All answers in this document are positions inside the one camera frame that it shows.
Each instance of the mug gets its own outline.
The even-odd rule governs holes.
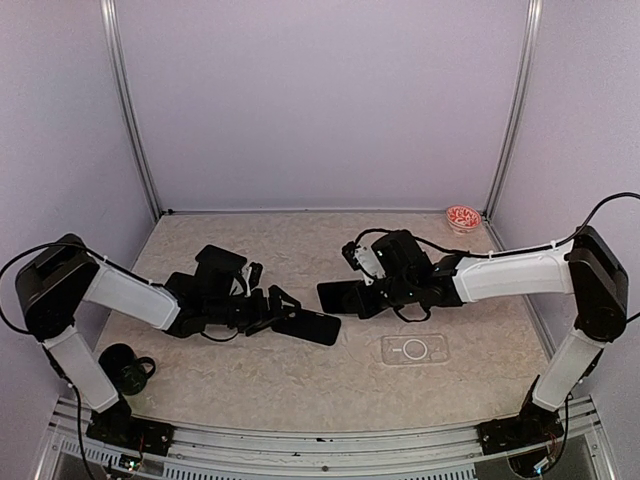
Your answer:
[[[129,345],[115,343],[102,352],[100,366],[123,395],[136,395],[147,385],[154,373],[156,362],[151,357],[137,358]]]

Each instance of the white circle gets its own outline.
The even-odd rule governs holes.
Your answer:
[[[409,355],[409,352],[407,352],[407,345],[409,345],[410,343],[418,343],[422,345],[422,348],[424,348],[424,352],[422,352],[422,355],[420,355],[419,357],[412,357],[411,355]],[[407,357],[409,360],[414,360],[414,361],[422,360],[424,357],[427,356],[428,352],[429,352],[429,349],[427,348],[427,344],[424,343],[422,340],[418,340],[417,338],[410,338],[409,340],[404,342],[404,345],[402,346],[402,353],[404,353],[405,357]]]

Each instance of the vertical metal post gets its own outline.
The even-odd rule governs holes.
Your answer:
[[[118,18],[116,16],[115,0],[101,0],[102,20],[104,22],[105,34],[107,36],[107,45],[111,56],[111,67],[116,80],[118,97],[120,98],[120,106],[124,116],[129,141],[133,150],[133,156],[136,163],[140,181],[144,188],[144,194],[151,210],[151,214],[155,221],[162,216],[162,207],[158,197],[158,191],[153,182],[151,170],[147,162],[147,158],[142,148],[142,139],[138,123],[133,111],[133,103],[129,92],[129,84],[127,82],[127,70],[124,63],[124,55],[122,53],[122,45],[120,41],[120,31],[118,30]]]
[[[504,188],[504,182],[507,176],[507,170],[513,156],[513,149],[518,134],[518,127],[522,119],[524,110],[524,101],[529,86],[531,76],[531,68],[533,65],[533,56],[538,39],[538,29],[540,26],[540,15],[542,13],[542,0],[529,0],[529,10],[527,13],[527,23],[522,44],[522,54],[520,55],[520,66],[518,68],[518,77],[516,80],[516,90],[511,103],[509,112],[509,122],[507,131],[502,142],[500,151],[500,160],[496,169],[493,183],[489,193],[489,198],[485,207],[485,217],[491,221],[495,214],[500,195]]]

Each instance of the bowl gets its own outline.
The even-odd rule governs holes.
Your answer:
[[[464,235],[478,228],[482,217],[471,207],[453,205],[447,208],[447,223],[455,233]]]

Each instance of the table surface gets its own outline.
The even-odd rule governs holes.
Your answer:
[[[262,263],[262,287],[280,285],[305,308],[320,310],[316,284],[358,279],[340,250],[370,227],[406,228],[452,248],[492,248],[483,229],[459,236],[436,214],[174,215],[160,220],[134,270],[161,282],[174,271],[193,273],[195,255],[213,244]],[[426,250],[432,260],[440,257]],[[145,390],[128,397],[136,414],[297,432],[405,429],[512,414],[547,363],[520,297],[433,309],[425,323],[404,323],[392,312],[342,320],[333,347],[270,330],[215,344],[199,335],[176,339],[112,312],[96,352],[123,342],[156,360],[158,371]],[[230,333],[224,327],[207,332]],[[413,361],[398,350],[406,345],[417,358],[424,350],[408,340],[431,346],[443,338],[444,362]]]

